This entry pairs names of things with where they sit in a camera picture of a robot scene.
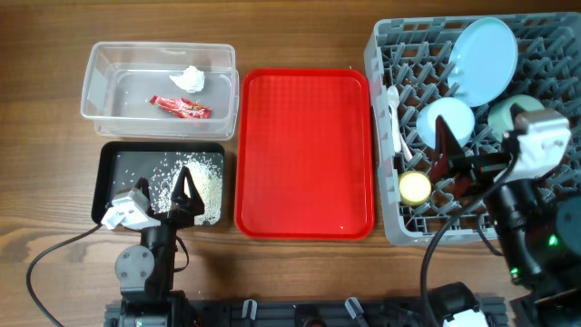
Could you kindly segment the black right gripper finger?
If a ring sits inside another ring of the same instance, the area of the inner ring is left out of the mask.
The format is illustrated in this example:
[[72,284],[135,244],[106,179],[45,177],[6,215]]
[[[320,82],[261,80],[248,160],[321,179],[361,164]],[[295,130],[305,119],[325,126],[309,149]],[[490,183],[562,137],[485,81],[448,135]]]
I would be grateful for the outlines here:
[[453,195],[456,199],[472,196],[474,192],[474,180],[467,175],[459,175],[455,179]]
[[435,122],[435,148],[429,178],[432,183],[458,174],[465,153],[442,115]]

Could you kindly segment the light blue bowl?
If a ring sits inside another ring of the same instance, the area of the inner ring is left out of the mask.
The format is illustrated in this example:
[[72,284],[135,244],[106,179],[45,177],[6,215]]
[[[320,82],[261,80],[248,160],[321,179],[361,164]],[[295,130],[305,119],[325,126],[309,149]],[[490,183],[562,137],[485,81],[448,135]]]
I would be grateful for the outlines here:
[[459,145],[466,145],[474,130],[475,116],[469,106],[453,97],[438,99],[419,112],[416,128],[421,141],[429,148],[435,148],[439,116],[444,118]]

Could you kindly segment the rice food waste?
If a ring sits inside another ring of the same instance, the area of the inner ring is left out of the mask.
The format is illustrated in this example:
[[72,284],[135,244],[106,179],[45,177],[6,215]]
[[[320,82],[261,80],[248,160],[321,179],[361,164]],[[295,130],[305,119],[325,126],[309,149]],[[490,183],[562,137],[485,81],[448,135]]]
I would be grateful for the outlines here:
[[196,226],[215,225],[222,217],[224,156],[210,152],[128,152],[114,157],[110,195],[134,186],[139,178],[149,183],[151,207],[155,213],[170,209],[172,191],[179,172],[187,167],[205,212],[195,217]]

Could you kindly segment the yellow plastic cup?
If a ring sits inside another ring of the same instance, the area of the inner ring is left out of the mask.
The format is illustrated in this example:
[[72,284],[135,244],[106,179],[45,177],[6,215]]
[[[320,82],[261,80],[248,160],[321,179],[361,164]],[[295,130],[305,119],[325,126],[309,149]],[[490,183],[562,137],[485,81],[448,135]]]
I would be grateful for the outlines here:
[[399,177],[399,193],[403,204],[418,206],[431,196],[431,182],[422,172],[405,172]]

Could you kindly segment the green bowl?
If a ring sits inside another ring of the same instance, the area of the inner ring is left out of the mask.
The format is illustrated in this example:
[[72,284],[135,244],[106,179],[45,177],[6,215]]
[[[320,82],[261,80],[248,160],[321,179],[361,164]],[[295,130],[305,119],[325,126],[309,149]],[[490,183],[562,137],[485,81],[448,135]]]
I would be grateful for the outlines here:
[[514,129],[513,118],[510,108],[513,104],[517,104],[524,111],[539,111],[543,110],[543,104],[535,97],[530,95],[520,94],[511,96],[497,104],[494,104],[487,118],[487,124],[492,128],[493,136],[502,141],[503,134]]

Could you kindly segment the cream plastic spoon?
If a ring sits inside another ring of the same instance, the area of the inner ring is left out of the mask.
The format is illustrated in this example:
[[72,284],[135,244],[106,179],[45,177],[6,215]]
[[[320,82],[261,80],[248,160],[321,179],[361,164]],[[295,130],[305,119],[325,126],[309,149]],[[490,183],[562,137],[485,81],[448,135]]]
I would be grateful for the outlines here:
[[398,117],[399,91],[395,85],[391,85],[387,89],[387,97],[391,116],[391,132],[393,136],[394,151],[396,153],[400,153],[402,150],[402,145],[400,141],[399,117]]

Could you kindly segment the red snack wrapper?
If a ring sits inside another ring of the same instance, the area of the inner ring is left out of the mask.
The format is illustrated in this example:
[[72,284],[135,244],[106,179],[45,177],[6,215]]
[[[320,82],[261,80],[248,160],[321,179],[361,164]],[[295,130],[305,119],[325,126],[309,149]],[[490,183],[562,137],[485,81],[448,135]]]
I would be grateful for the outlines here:
[[208,106],[195,103],[187,98],[166,98],[153,96],[149,103],[161,108],[166,113],[184,119],[207,119],[212,113]]

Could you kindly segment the light blue plate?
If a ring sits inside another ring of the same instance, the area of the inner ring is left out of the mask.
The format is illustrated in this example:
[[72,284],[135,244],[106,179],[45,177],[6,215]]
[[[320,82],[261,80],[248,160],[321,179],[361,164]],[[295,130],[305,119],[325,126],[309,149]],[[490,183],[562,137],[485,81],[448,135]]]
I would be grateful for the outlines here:
[[455,42],[448,76],[457,85],[454,96],[470,107],[481,106],[500,96],[517,68],[517,40],[500,19],[485,17],[469,25]]

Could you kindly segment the white napkin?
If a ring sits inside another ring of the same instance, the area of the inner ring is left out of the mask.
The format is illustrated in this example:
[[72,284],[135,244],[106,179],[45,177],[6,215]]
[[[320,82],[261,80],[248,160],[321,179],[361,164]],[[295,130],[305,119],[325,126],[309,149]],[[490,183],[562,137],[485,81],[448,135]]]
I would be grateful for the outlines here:
[[182,90],[188,93],[200,92],[205,85],[204,71],[190,65],[180,75],[171,75],[170,79]]

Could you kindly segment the pink plastic fork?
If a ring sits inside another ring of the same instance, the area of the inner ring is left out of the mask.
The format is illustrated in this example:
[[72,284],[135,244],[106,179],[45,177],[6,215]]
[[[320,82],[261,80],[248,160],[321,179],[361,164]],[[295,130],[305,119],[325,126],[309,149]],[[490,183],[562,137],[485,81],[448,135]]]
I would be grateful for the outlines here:
[[408,147],[402,134],[399,136],[399,139],[400,139],[401,151],[403,153],[404,159],[407,162],[409,162],[413,158],[413,154],[409,150],[409,147]]

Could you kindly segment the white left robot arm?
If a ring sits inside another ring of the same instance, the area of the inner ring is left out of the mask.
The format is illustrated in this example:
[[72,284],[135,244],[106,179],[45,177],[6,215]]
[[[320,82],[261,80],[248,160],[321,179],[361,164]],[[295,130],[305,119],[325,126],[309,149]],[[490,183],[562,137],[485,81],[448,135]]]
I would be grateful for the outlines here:
[[183,291],[173,289],[177,247],[181,229],[194,226],[205,212],[190,170],[183,167],[165,213],[151,209],[149,183],[138,180],[112,200],[103,221],[113,229],[122,225],[140,233],[141,241],[122,251],[115,263],[121,304],[106,308],[105,326],[196,326],[197,313]]

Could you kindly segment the grey dishwasher rack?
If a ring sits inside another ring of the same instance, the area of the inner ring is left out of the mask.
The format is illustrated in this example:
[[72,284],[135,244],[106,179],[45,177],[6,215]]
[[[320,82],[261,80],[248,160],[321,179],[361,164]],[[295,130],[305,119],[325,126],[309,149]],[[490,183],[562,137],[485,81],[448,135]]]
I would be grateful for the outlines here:
[[[539,185],[544,199],[554,200],[580,189],[580,15],[576,12],[501,15],[518,46],[517,70],[506,99],[526,94],[558,110],[571,126],[572,138],[564,158]],[[426,105],[452,96],[458,86],[448,84],[454,65],[449,62],[454,43],[474,16],[441,16],[379,20],[364,51],[370,101],[379,145],[380,203],[387,240],[396,246],[426,246],[432,235],[461,209],[451,179],[432,187],[430,198],[410,207],[401,202],[399,175],[428,173],[432,150],[418,135],[416,118]],[[399,132],[413,158],[394,151],[387,89],[399,91]]]

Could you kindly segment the black plastic tray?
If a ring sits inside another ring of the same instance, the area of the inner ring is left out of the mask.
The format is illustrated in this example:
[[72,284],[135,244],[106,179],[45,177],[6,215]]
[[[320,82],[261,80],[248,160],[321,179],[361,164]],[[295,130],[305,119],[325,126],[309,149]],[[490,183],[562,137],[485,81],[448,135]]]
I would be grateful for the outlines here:
[[140,178],[148,180],[152,208],[160,210],[161,191],[169,187],[163,179],[177,177],[181,163],[190,159],[217,168],[223,176],[225,152],[217,143],[114,141],[104,145],[94,188],[93,221],[99,223],[114,196]]

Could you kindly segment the clear plastic bin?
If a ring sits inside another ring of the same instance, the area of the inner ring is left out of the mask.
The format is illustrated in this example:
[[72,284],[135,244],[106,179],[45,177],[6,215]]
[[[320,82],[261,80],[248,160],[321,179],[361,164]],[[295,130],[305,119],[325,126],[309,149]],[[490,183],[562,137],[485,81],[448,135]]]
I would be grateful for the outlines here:
[[[197,93],[171,75],[193,65],[204,71]],[[226,141],[233,137],[240,93],[236,52],[227,44],[100,42],[85,71],[80,111],[103,136]],[[208,106],[207,119],[184,119],[149,103],[153,96]]]

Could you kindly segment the red serving tray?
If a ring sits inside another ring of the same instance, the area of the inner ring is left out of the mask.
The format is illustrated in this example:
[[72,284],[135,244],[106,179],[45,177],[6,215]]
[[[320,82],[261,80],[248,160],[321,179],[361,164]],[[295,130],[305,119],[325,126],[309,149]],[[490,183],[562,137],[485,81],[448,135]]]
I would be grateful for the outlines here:
[[375,224],[369,84],[348,68],[243,79],[234,221],[254,239],[356,241]]

